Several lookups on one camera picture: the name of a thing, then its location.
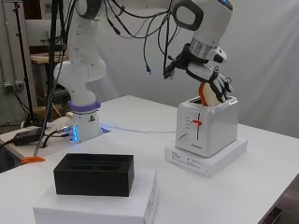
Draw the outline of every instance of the floor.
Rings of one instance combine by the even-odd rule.
[[[281,217],[276,224],[299,223],[299,176],[291,184],[290,188],[277,205],[282,209]]]

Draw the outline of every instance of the white wall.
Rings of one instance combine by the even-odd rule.
[[[299,137],[299,1],[232,3],[234,15],[221,41],[229,61],[221,72],[233,80],[234,95],[240,101],[239,120]],[[141,24],[139,19],[123,19],[131,30]],[[107,76],[91,84],[99,100],[131,94],[178,106],[197,95],[199,83],[181,71],[174,80],[163,80],[163,55],[156,36],[149,38],[147,47],[151,76],[143,63],[143,41],[116,36],[106,21],[99,22],[98,39],[99,52],[107,63]],[[177,56],[191,39],[191,32],[182,31],[171,46],[171,54]]]
[[[14,84],[12,64],[11,64],[8,42],[7,42],[7,31],[4,25],[4,15],[1,6],[2,4],[0,4],[0,57],[3,63],[3,70],[4,70],[4,76],[6,78],[6,82],[10,84]],[[33,81],[32,69],[31,69],[30,52],[27,45],[25,19],[24,19],[22,4],[20,4],[20,6],[21,6],[20,8],[21,32],[23,38],[25,60],[27,65],[31,96],[32,96],[33,104],[36,105],[36,93],[35,93],[36,89],[35,89],[35,83]],[[20,50],[19,38],[16,36],[16,33],[18,32],[17,22],[16,22],[15,13],[12,11],[14,9],[14,4],[4,3],[4,9],[7,15],[8,36],[11,43],[11,51],[12,51],[16,77],[18,80],[23,80],[24,74],[23,74],[22,62],[21,62],[21,50]],[[22,99],[22,101],[26,103],[27,102],[26,89],[19,91],[18,94]],[[24,118],[24,114],[16,98],[14,98],[11,94],[4,94],[3,80],[2,78],[0,78],[0,125],[2,125],[8,120],[16,120],[16,119],[23,119],[23,118]]]

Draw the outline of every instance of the black cable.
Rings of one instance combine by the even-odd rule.
[[[165,51],[164,51],[164,68],[163,74],[165,74],[166,64],[167,64],[167,56],[168,56],[168,46],[169,46],[169,29],[170,29],[170,13],[171,13],[171,6],[173,0],[170,1],[169,9],[168,9],[168,17],[167,17],[167,26],[166,26],[166,41],[165,41]]]
[[[54,134],[56,134],[57,133],[57,131],[55,130],[54,132],[51,132],[48,136],[47,136],[47,138],[45,139],[45,141],[44,141],[44,144],[43,144],[43,147],[42,148],[45,148],[46,146],[47,146],[47,142],[49,141],[49,139],[54,135]]]
[[[131,13],[131,12],[128,12],[127,10],[125,10],[122,6],[120,6],[115,0],[111,0],[121,11],[123,11],[123,12],[125,12],[126,14],[128,14],[128,15],[130,15],[130,16],[132,16],[132,17],[135,17],[135,18],[139,18],[139,19],[150,19],[150,18],[154,18],[155,17],[155,15],[151,15],[151,16],[138,16],[138,15],[135,15],[135,14],[133,14],[133,13]]]
[[[20,97],[18,96],[18,94],[14,91],[14,90],[11,90],[10,92],[14,97],[16,97],[16,99],[18,100],[20,106],[21,106],[21,109],[22,111],[24,112],[24,115],[26,117],[26,120],[29,119],[29,107],[22,102],[22,100],[20,99]],[[34,114],[34,118],[37,122],[40,122],[41,120],[43,120],[44,118],[42,118],[41,116],[37,115],[37,114]]]
[[[5,145],[10,144],[10,143],[13,143],[12,139],[9,140],[9,141],[7,141],[7,142],[5,142],[4,144],[2,144],[2,145],[0,146],[0,149],[1,149],[2,147],[4,147]]]
[[[142,25],[140,26],[139,30],[134,34],[134,35],[138,35],[140,33],[140,31],[142,30],[142,28],[144,27],[144,25],[146,24],[146,22],[149,20],[150,18],[144,20],[142,22]],[[131,36],[131,37],[128,37],[128,36],[124,36],[124,35],[120,35],[122,38],[125,38],[125,39],[133,39],[134,37]]]
[[[59,136],[54,135],[55,133],[57,133],[57,131],[54,131],[54,132],[52,132],[52,133],[50,133],[50,134],[45,134],[45,136],[47,136],[47,138],[45,139],[42,148],[45,148],[45,147],[47,146],[47,143],[48,143],[48,141],[49,141],[49,139],[50,139],[51,137],[61,137],[61,138],[64,138],[64,137],[69,136],[68,133],[64,133],[64,134],[59,135]]]
[[[165,55],[164,51],[162,50],[162,47],[161,47],[161,31],[162,29],[159,30],[159,33],[158,33],[158,47],[159,47],[159,50],[160,52]],[[177,37],[177,35],[179,34],[180,32],[180,27],[178,27],[178,25],[176,26],[176,29],[175,29],[175,32],[173,33],[173,35],[171,36],[169,42],[168,42],[168,47],[170,46],[170,44],[172,43],[172,41]],[[167,55],[167,58],[169,60],[174,60],[171,56]]]
[[[125,24],[122,22],[122,20],[120,19],[120,17],[115,13],[115,11],[113,10],[113,7],[112,7],[112,5],[109,3],[109,1],[107,1],[107,3],[109,4],[112,13],[114,14],[114,16],[115,16],[115,18],[117,19],[117,21],[119,22],[119,24],[120,24],[120,25],[122,26],[122,28],[124,29],[124,31],[125,31],[128,35],[130,35],[131,37],[133,37],[133,38],[135,38],[135,39],[145,39],[146,37],[149,37],[149,36],[155,34],[157,31],[159,31],[159,30],[161,29],[161,26],[159,26],[156,30],[154,30],[154,31],[151,32],[150,34],[147,33],[147,35],[145,35],[145,36],[136,36],[136,35],[132,35],[131,32],[129,31],[129,29],[126,27],[126,25],[125,25]],[[163,14],[165,14],[165,12],[158,12],[158,13],[156,13],[155,15],[153,15],[153,17],[150,17],[150,18],[155,19],[155,18],[157,18],[158,16],[161,16],[161,15],[163,15]],[[114,26],[114,24],[112,23],[112,21],[108,18],[108,15],[107,15],[107,20],[108,20],[110,26],[111,26],[111,27],[114,29],[114,31],[117,33],[117,35],[121,35],[121,32]]]
[[[143,44],[143,59],[144,59],[144,62],[147,66],[147,72],[151,75],[151,70],[150,70],[150,67],[149,67],[149,64],[148,64],[148,60],[147,60],[147,54],[146,54],[146,48],[147,48],[147,41],[148,41],[148,34],[149,34],[149,31],[150,31],[150,27],[151,27],[151,24],[153,23],[153,21],[156,19],[157,17],[153,17],[150,22],[149,22],[149,26],[148,26],[148,30],[146,32],[146,37],[144,39],[144,44]]]
[[[60,74],[61,74],[61,71],[62,71],[62,67],[63,67],[62,61],[60,61],[60,63],[61,63],[61,66],[60,66],[60,69],[59,69],[59,73],[58,73],[58,76],[57,76],[56,79],[55,79],[55,83],[54,83],[53,88],[52,88],[52,90],[51,90],[51,92],[50,92],[49,100],[47,101],[48,104],[47,104],[47,107],[46,107],[46,108],[50,108],[50,104],[51,104],[52,99],[53,99],[53,94],[54,94],[54,92],[55,92],[55,89],[56,89],[56,86],[57,86],[57,83],[58,83],[58,79],[59,79]],[[50,112],[50,110],[47,109],[47,111],[46,111],[46,117],[45,117],[45,118],[48,117],[49,112]],[[41,135],[40,135],[40,137],[39,137],[39,140],[38,140],[38,143],[37,143],[37,146],[36,146],[36,150],[35,150],[35,153],[34,153],[34,157],[36,157],[37,154],[38,154],[38,150],[39,150],[39,147],[40,147],[40,145],[41,145],[42,138],[43,138],[44,135],[45,135],[45,129],[46,129],[46,126],[47,126],[47,120],[45,119],[45,120],[44,120],[44,123],[43,123],[43,126],[42,126]]]
[[[0,128],[5,128],[5,127],[21,127],[20,124],[4,124],[0,125]]]

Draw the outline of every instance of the orange object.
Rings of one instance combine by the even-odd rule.
[[[202,82],[201,84],[200,84],[200,86],[199,86],[199,91],[198,91],[198,93],[199,93],[199,96],[200,96],[200,98],[202,99],[202,104],[203,105],[207,105],[207,103],[206,103],[206,98],[205,98],[205,95],[204,95],[204,87],[205,87],[205,82]]]
[[[27,163],[33,163],[33,162],[40,162],[40,161],[44,161],[44,158],[41,157],[25,157],[23,159],[21,159],[21,164],[27,164]]]
[[[202,125],[203,125],[202,121],[197,120],[197,119],[194,119],[194,120],[192,121],[192,123],[197,124],[198,126],[202,126]]]

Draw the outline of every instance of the white table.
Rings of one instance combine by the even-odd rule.
[[[104,103],[100,119],[123,129],[173,132],[176,111],[126,96]],[[299,140],[244,125],[239,125],[238,132],[249,139],[248,153],[207,179],[164,161],[164,147],[173,144],[174,133],[148,135],[113,129],[49,155],[45,162],[1,174],[0,221],[34,224],[32,206],[53,184],[54,167],[67,152],[88,152],[134,154],[136,169],[158,170],[159,202],[154,224],[258,223],[299,173]]]

